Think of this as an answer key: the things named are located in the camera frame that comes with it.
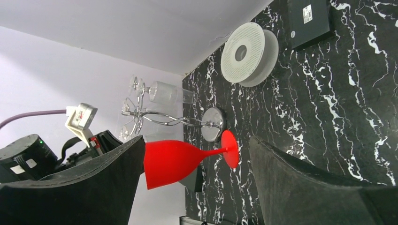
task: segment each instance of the marble surface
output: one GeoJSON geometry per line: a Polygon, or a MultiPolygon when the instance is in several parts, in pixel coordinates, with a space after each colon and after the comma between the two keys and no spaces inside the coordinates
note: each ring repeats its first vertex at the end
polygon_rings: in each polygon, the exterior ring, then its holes
{"type": "MultiPolygon", "coordinates": [[[[201,193],[186,190],[187,216],[208,222],[263,224],[248,143],[252,135],[321,169],[380,185],[398,182],[398,2],[332,0],[335,37],[295,52],[289,48],[286,0],[275,0],[253,21],[278,38],[270,77],[253,88],[221,75],[222,47],[183,80],[199,93],[184,116],[201,118],[217,106],[236,134],[241,163],[222,156],[202,163],[201,193]]],[[[220,147],[185,127],[201,149],[220,147]]]]}

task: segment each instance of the red plastic goblet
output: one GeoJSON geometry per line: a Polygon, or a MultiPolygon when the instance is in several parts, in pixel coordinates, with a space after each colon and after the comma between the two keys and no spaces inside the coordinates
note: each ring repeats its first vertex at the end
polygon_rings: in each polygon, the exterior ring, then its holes
{"type": "Polygon", "coordinates": [[[221,149],[202,151],[195,146],[177,141],[149,142],[145,145],[144,170],[148,190],[184,179],[200,162],[223,153],[231,168],[239,163],[239,151],[234,135],[226,130],[221,136],[221,149]]]}

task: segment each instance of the chrome metal candelabra arm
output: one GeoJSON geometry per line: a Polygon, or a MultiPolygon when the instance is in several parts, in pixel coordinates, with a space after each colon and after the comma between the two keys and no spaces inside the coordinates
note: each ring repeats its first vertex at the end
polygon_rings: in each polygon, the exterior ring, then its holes
{"type": "Polygon", "coordinates": [[[187,125],[189,127],[194,127],[194,128],[200,128],[200,127],[201,128],[204,128],[204,127],[220,128],[220,126],[218,126],[212,122],[203,122],[201,120],[198,120],[195,118],[188,118],[188,117],[176,118],[176,117],[170,116],[170,115],[168,115],[166,113],[162,113],[162,112],[160,113],[160,112],[154,112],[154,111],[147,111],[147,112],[124,111],[124,112],[122,112],[122,115],[133,116],[134,118],[144,118],[148,121],[154,122],[156,124],[164,125],[164,126],[175,126],[179,123],[182,123],[184,125],[187,125]],[[162,122],[162,121],[152,119],[152,118],[148,117],[148,115],[159,115],[159,116],[163,116],[165,118],[169,118],[171,120],[162,122]]]}
{"type": "Polygon", "coordinates": [[[133,116],[133,119],[130,120],[129,122],[127,122],[125,125],[127,125],[131,122],[134,122],[133,128],[132,128],[131,132],[129,133],[129,135],[133,135],[133,134],[138,135],[142,129],[143,124],[144,124],[144,120],[142,117],[134,116],[134,114],[133,114],[133,113],[140,113],[142,111],[142,97],[143,97],[143,95],[141,95],[141,97],[140,96],[138,97],[138,105],[135,105],[129,97],[127,97],[124,101],[124,105],[122,108],[122,115],[133,116]],[[130,106],[127,103],[127,101],[130,101],[130,103],[134,106],[134,112],[130,111],[130,106]]]}
{"type": "Polygon", "coordinates": [[[144,94],[145,94],[145,83],[142,83],[141,90],[137,91],[138,112],[142,110],[144,94]]]}

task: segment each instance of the white filament spool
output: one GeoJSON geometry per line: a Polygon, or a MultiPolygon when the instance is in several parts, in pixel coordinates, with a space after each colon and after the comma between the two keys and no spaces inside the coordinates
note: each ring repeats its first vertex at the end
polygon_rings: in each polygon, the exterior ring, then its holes
{"type": "Polygon", "coordinates": [[[237,28],[225,43],[221,72],[231,83],[254,87],[275,67],[279,46],[276,36],[258,24],[248,22],[237,28]]]}

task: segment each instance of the gray object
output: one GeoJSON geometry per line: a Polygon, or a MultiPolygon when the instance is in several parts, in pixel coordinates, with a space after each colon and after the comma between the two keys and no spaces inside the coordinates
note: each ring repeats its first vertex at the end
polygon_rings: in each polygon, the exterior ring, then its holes
{"type": "Polygon", "coordinates": [[[254,22],[245,23],[225,43],[221,56],[222,75],[228,82],[254,87],[271,74],[278,53],[275,34],[254,22]]]}
{"type": "Polygon", "coordinates": [[[396,225],[398,188],[333,175],[252,137],[265,224],[396,225]]]}
{"type": "Polygon", "coordinates": [[[79,130],[86,130],[91,125],[95,114],[98,109],[86,103],[80,103],[76,108],[75,115],[73,116],[70,125],[79,130]]]}
{"type": "Polygon", "coordinates": [[[202,166],[198,166],[191,174],[180,181],[188,190],[201,192],[203,189],[202,166]]]}

